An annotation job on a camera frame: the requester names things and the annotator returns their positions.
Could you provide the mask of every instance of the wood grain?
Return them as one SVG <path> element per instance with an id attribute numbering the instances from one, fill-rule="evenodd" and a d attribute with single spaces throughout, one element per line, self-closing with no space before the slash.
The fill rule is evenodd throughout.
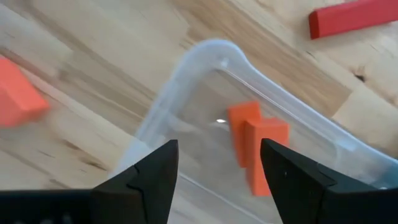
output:
<path id="1" fill-rule="evenodd" d="M 264 75 L 398 157 L 398 23 L 311 41 L 308 14 L 343 1 L 0 0 L 0 54 L 52 105 L 40 121 L 0 129 L 0 189 L 93 187 L 106 180 L 183 53 L 210 38 L 232 40 Z M 250 195 L 228 125 L 215 123 L 226 118 L 228 105 L 256 94 L 219 72 L 193 92 L 163 136 L 179 138 L 180 170 L 188 175 L 178 180 L 170 223 L 280 223 L 271 198 Z M 212 109 L 200 113 L 206 108 Z M 265 116 L 275 113 L 262 108 Z M 292 128 L 291 135 L 292 147 L 320 162 L 336 157 L 306 130 Z M 384 172 L 355 166 L 352 161 L 379 166 L 364 155 L 342 161 L 340 171 L 369 181 Z"/>

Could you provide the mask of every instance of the blurry orange block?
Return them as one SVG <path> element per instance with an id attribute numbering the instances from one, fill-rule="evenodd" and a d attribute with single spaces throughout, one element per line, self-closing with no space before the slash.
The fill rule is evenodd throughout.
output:
<path id="1" fill-rule="evenodd" d="M 256 101 L 241 103 L 228 108 L 228 118 L 230 122 L 233 142 L 236 151 L 236 158 L 241 167 L 247 167 L 245 143 L 244 143 L 244 123 L 245 120 L 261 120 L 260 104 Z"/>
<path id="2" fill-rule="evenodd" d="M 248 167 L 246 180 L 255 196 L 270 196 L 268 183 L 260 158 L 261 139 L 269 138 L 284 146 L 289 146 L 289 124 L 277 118 L 261 121 L 249 119 L 245 123 Z"/>
<path id="3" fill-rule="evenodd" d="M 49 109 L 19 67 L 0 56 L 0 126 L 12 127 L 38 118 Z"/>

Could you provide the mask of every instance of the red block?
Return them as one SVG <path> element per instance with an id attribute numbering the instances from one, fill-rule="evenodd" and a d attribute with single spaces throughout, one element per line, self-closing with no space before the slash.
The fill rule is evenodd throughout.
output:
<path id="1" fill-rule="evenodd" d="M 244 122 L 247 119 L 261 120 L 260 104 L 256 101 L 250 101 L 233 105 L 228 108 L 228 119 L 235 146 L 236 158 L 241 167 L 246 167 L 248 163 L 246 161 L 246 149 L 244 145 Z"/>
<path id="2" fill-rule="evenodd" d="M 49 109 L 19 67 L 0 56 L 0 126 L 32 121 Z"/>
<path id="3" fill-rule="evenodd" d="M 289 146 L 289 124 L 277 119 L 262 121 L 248 120 L 246 122 L 246 149 L 248 167 L 246 180 L 255 196 L 270 196 L 264 169 L 260 157 L 261 139 L 269 138 L 284 146 Z"/>
<path id="4" fill-rule="evenodd" d="M 309 15 L 311 39 L 398 20 L 398 0 L 359 0 L 316 9 Z"/>

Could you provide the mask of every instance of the clear plastic container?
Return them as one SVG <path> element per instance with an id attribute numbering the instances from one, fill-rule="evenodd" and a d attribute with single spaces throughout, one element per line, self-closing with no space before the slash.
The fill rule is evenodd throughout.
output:
<path id="1" fill-rule="evenodd" d="M 218 205 L 214 212 L 236 216 L 239 213 L 234 211 L 240 211 L 241 217 L 248 218 L 226 220 L 229 223 L 281 223 L 272 197 L 252 196 L 234 154 L 226 109 L 251 100 L 260 102 L 263 116 L 277 116 L 290 123 L 290 147 L 295 151 L 375 187 L 398 186 L 394 159 L 276 85 L 226 40 L 207 40 L 186 53 L 117 172 L 167 140 L 178 139 L 180 178 L 176 192 L 189 183 L 216 196 L 217 203 L 225 206 Z"/>

